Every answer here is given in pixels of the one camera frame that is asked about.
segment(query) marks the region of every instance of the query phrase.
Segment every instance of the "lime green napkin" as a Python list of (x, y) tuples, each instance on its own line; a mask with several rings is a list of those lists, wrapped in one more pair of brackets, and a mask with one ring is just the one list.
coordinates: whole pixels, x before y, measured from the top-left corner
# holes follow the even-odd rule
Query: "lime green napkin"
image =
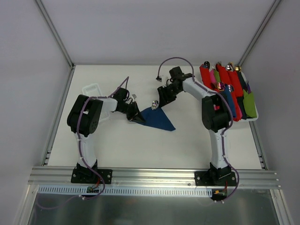
[(214, 76), (215, 76), (216, 82), (221, 82), (219, 72), (216, 69), (214, 69)]
[(255, 110), (255, 102), (254, 102), (253, 92), (248, 94), (245, 90), (243, 90), (243, 93), (244, 93), (243, 104), (244, 104), (245, 112), (246, 112), (247, 116), (249, 116), (251, 118), (256, 118), (257, 115), (256, 115), (256, 110)]

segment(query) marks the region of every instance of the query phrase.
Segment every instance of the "gray wall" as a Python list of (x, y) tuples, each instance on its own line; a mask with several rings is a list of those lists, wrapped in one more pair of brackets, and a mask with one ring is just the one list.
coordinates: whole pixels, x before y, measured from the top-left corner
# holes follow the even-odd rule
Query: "gray wall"
[(0, 224), (13, 224), (45, 142), (68, 66), (32, 0), (0, 7)]
[(278, 170), (294, 222), (300, 221), (300, 1), (285, 0), (242, 70), (259, 112), (270, 169)]
[(238, 61), (273, 0), (43, 2), (74, 63), (157, 65)]

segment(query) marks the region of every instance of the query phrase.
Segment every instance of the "gray floor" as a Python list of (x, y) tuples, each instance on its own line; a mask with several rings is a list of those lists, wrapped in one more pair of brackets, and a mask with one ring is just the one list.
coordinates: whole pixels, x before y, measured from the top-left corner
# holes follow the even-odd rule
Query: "gray floor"
[[(70, 195), (40, 194), (52, 207)], [(55, 210), (34, 206), (30, 225), (278, 225), (268, 190), (238, 190), (224, 204), (208, 198), (100, 196), (75, 198)]]

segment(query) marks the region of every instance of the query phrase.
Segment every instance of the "red cloth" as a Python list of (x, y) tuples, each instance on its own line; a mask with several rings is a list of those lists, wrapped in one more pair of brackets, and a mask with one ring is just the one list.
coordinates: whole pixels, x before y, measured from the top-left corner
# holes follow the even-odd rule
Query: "red cloth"
[(216, 88), (211, 83), (210, 70), (208, 68), (204, 68), (203, 64), (200, 66), (200, 74), (201, 74), (203, 84), (212, 90), (216, 90)]
[(220, 65), (217, 64), (216, 69), (219, 72), (221, 82), (223, 82), (225, 84), (231, 84), (230, 78), (228, 76), (228, 73), (227, 73), (225, 67), (220, 66)]
[(236, 71), (227, 71), (236, 97), (243, 97), (243, 89)]
[(233, 99), (233, 102), (234, 102), (234, 108), (235, 108), (235, 111), (236, 111), (236, 118), (234, 118), (233, 120), (234, 121), (239, 121), (240, 119), (242, 119), (242, 114), (240, 113), (240, 107), (239, 107), (239, 104), (238, 104), (238, 100), (236, 99), (236, 96), (235, 96), (235, 91), (234, 92), (231, 92), (231, 97)]

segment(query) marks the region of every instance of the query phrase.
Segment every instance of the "metal frame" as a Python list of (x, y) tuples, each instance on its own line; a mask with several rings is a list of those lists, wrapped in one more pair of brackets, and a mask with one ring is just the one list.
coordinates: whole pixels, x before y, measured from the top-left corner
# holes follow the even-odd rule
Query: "metal frame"
[[(72, 167), (53, 167), (46, 166), (47, 159), (50, 156), (52, 145), (56, 136), (58, 124), (62, 115), (63, 107), (68, 95), (68, 90), (74, 74), (74, 63), (71, 60), (57, 30), (44, 6), (42, 0), (34, 0), (43, 19), (45, 20), (48, 28), (51, 31), (56, 43), (58, 44), (62, 54), (64, 55), (71, 71), (68, 75), (65, 90), (63, 92), (59, 108), (56, 112), (56, 117), (51, 128), (51, 134), (48, 138), (45, 155), (42, 159), (41, 165), (32, 169), (32, 173), (29, 179), (28, 190), (25, 201), (23, 202), (23, 210), (18, 217), (18, 224), (27, 224), (30, 219), (30, 213), (36, 198), (36, 194), (39, 189), (39, 185), (63, 185), (72, 187), (70, 183)], [(282, 0), (274, 0), (269, 8), (266, 16), (252, 37), (249, 45), (244, 51), (239, 65), (242, 65), (250, 54), (251, 50), (255, 46), (262, 32), (266, 28), (271, 17)], [(254, 122), (250, 122), (250, 127), (254, 137), (255, 145), (258, 151), (258, 155), (261, 159), (262, 170), (238, 170), (240, 173), (240, 185), (241, 189), (270, 189), (274, 206), (277, 212), (280, 224), (293, 224), (289, 211), (287, 209), (281, 185), (275, 171), (268, 170), (268, 163), (266, 160), (263, 146), (258, 134), (257, 126)], [(184, 169), (128, 169), (128, 168), (111, 168), (113, 169), (112, 184), (109, 187), (120, 188), (189, 188), (191, 190), (196, 188), (211, 188), (211, 187), (197, 187), (195, 186), (194, 172), (199, 170), (184, 170)]]

